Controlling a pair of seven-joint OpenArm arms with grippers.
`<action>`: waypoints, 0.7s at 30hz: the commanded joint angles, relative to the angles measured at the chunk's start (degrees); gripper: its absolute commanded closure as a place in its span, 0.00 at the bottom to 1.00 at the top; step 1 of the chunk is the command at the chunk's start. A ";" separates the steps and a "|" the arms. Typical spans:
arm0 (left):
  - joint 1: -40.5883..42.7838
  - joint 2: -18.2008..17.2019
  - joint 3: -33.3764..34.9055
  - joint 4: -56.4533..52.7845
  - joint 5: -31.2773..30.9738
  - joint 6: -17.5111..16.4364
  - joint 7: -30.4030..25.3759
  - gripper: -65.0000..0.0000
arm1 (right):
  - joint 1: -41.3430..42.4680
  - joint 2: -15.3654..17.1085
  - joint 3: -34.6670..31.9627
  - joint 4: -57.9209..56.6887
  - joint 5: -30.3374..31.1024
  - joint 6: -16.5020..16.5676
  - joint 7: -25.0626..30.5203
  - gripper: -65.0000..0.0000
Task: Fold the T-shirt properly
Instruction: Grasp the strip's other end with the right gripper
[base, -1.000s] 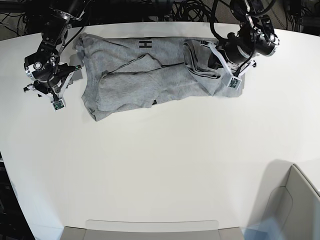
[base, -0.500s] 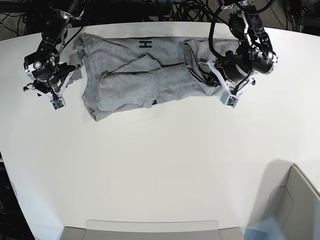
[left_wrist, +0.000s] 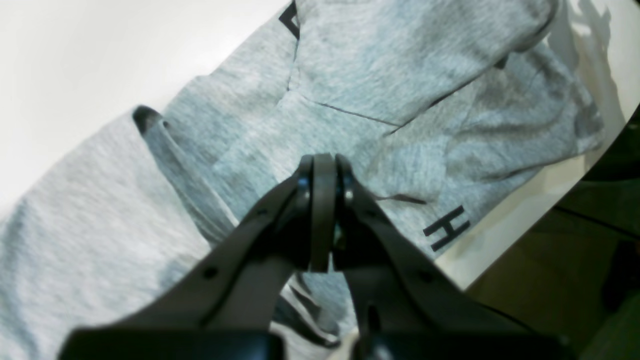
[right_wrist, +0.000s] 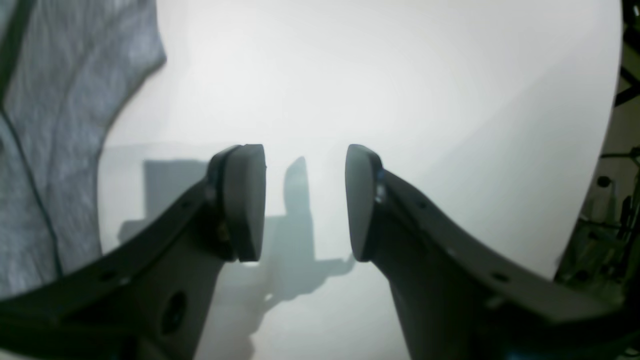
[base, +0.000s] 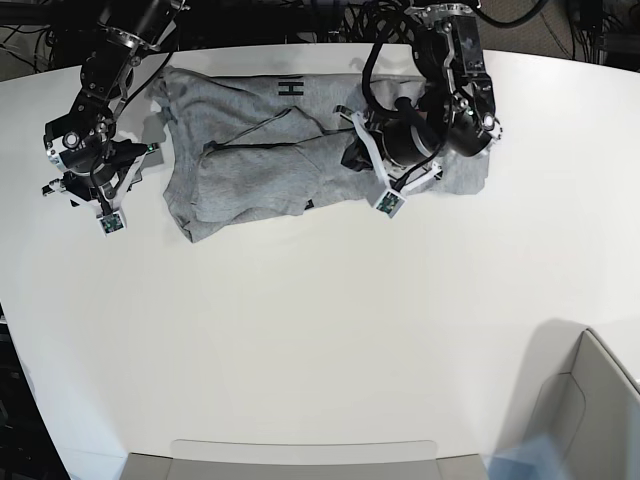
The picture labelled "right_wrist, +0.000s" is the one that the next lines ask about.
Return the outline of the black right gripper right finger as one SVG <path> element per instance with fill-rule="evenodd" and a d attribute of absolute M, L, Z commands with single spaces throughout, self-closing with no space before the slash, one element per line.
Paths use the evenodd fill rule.
<path fill-rule="evenodd" d="M 352 253 L 387 279 L 412 360 L 614 360 L 638 339 L 637 309 L 496 253 L 366 146 L 345 188 Z"/>

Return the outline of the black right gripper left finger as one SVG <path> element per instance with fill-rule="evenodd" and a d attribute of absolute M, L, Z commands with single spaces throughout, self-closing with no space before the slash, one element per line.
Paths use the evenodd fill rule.
<path fill-rule="evenodd" d="M 191 360 L 218 274 L 263 247 L 263 145 L 234 145 L 133 239 L 1 302 L 1 349 L 39 360 Z"/>

